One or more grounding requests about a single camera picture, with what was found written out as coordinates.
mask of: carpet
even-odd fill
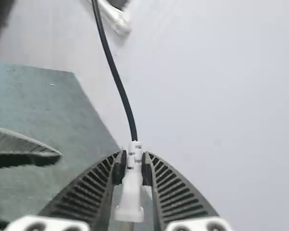
[[[73,73],[0,63],[0,127],[62,153],[54,166],[0,169],[0,219],[37,214],[71,180],[100,158],[119,150]],[[113,206],[120,188],[115,188]],[[143,194],[152,230],[152,201]],[[117,230],[111,221],[108,230]]]

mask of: white object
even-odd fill
[[[127,154],[127,168],[122,180],[121,201],[115,210],[115,220],[135,223],[144,220],[144,210],[140,202],[143,184],[142,154],[141,142],[132,141]]]
[[[98,0],[101,16],[106,19],[111,27],[119,34],[126,35],[131,32],[131,19],[129,13],[112,6],[106,0]]]
[[[90,231],[89,225],[83,221],[25,216],[10,223],[4,231]]]
[[[233,231],[227,221],[219,217],[197,218],[170,222],[165,231]]]

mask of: white connector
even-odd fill
[[[142,154],[141,142],[132,141],[127,154],[127,168],[122,180],[120,204],[115,210],[115,220],[134,223],[144,221],[144,209],[141,207]]]
[[[127,12],[117,9],[106,0],[98,0],[98,4],[102,17],[119,35],[124,36],[131,32],[131,18]]]

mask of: white plug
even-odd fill
[[[132,141],[127,154],[127,168],[122,180],[120,204],[115,210],[115,220],[135,223],[144,221],[144,209],[141,207],[142,154],[141,142]]]

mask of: wire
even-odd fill
[[[119,91],[119,94],[120,94],[120,97],[121,97],[121,100],[122,100],[122,103],[123,103],[123,106],[125,109],[125,113],[127,116],[127,120],[129,122],[129,125],[130,125],[131,140],[137,141],[138,140],[137,129],[136,129],[136,124],[135,124],[133,112],[131,110],[129,99],[127,98],[125,89],[124,89],[123,84],[122,84],[121,79],[120,79],[120,75],[118,73],[114,59],[113,59],[113,57],[111,55],[111,51],[109,49],[109,45],[108,45],[107,38],[105,35],[103,22],[101,19],[100,9],[99,9],[97,0],[92,0],[92,7],[93,7],[94,17],[95,17],[95,21],[96,21],[96,25],[97,25],[97,30],[98,30],[98,33],[100,35],[100,39],[101,39],[102,46],[103,46],[103,49],[104,49],[104,52],[106,55],[106,59],[108,61],[110,71],[112,73],[112,76],[113,76],[114,81],[116,83],[117,89]]]

